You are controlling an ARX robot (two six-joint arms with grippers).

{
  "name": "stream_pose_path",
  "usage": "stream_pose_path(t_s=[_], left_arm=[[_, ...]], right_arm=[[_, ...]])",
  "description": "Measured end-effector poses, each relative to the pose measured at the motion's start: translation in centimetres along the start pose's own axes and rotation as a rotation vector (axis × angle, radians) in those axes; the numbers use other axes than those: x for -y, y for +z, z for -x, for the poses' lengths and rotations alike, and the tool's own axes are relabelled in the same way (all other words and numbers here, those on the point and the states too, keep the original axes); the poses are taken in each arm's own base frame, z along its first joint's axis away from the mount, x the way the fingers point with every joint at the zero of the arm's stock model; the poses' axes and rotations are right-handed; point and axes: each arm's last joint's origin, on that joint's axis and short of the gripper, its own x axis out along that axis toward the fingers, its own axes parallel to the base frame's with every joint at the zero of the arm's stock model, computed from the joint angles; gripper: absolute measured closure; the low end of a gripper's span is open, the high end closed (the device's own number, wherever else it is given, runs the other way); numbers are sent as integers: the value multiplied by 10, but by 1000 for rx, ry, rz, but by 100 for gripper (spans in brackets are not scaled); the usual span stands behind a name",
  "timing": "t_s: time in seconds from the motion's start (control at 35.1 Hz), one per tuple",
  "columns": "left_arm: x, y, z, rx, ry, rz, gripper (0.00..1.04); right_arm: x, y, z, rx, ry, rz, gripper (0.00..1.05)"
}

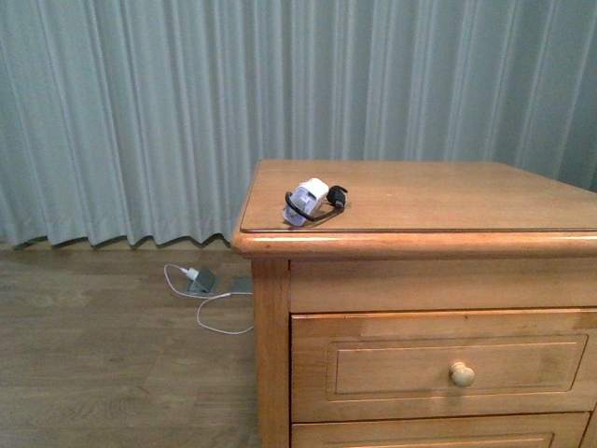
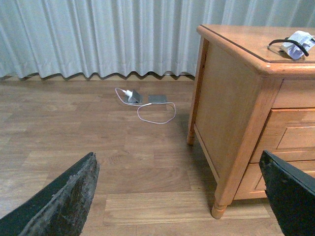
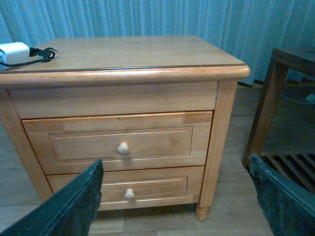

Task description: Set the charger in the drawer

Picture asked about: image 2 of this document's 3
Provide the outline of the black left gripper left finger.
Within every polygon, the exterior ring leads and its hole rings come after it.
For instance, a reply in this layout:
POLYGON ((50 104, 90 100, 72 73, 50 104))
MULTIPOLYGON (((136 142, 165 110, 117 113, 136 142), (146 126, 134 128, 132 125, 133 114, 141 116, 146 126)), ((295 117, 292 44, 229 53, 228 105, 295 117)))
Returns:
POLYGON ((78 236, 87 221, 99 174, 88 153, 0 220, 2 236, 78 236))

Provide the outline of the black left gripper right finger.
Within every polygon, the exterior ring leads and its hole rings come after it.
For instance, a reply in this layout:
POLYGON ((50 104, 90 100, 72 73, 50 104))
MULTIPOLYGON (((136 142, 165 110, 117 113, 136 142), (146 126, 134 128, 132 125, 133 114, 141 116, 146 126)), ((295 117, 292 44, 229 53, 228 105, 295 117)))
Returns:
POLYGON ((259 167, 266 196, 286 236, 315 234, 315 178, 271 152, 262 152, 259 167))

